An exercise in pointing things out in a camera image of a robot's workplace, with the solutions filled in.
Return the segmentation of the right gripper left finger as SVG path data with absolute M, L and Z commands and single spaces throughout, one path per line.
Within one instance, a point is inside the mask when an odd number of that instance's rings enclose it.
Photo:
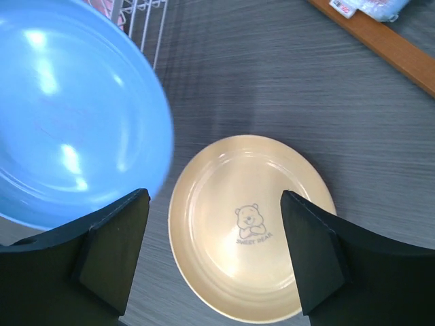
M 150 208 L 146 189 L 1 247 L 2 325 L 119 325 Z

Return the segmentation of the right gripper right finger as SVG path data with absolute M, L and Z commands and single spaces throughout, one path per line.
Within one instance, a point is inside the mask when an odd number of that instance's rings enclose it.
M 434 251 L 364 229 L 293 191 L 281 214 L 312 325 L 433 325 Z

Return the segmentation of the yellow bear plate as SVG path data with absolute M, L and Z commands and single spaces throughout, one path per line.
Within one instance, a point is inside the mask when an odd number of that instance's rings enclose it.
M 208 145 L 175 184 L 168 219 L 175 262 L 191 290 L 228 318 L 265 324 L 301 311 L 281 217 L 285 190 L 336 210 L 308 160 L 257 135 Z

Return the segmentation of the blue plate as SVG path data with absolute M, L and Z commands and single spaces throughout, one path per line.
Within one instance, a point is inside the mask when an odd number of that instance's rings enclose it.
M 169 103 L 132 40 L 83 1 L 1 2 L 1 216 L 49 230 L 169 173 Z

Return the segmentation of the pink plate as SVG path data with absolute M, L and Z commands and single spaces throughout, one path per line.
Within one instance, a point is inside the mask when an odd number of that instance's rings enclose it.
M 123 29 L 125 23 L 122 17 L 123 0 L 84 0 L 84 2 Z

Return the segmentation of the orange wooden shelf rack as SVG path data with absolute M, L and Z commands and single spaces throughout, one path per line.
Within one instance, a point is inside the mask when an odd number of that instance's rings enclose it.
M 328 1 L 311 1 L 321 13 L 337 23 L 367 48 L 388 62 L 430 96 L 434 96 L 434 58 L 388 26 L 358 12 L 347 19 Z

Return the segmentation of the clear plastic zip bag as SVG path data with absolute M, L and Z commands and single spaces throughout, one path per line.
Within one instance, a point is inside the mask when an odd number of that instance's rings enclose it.
M 329 5 L 346 19 L 360 11 L 377 22 L 394 22 L 410 0 L 330 0 Z

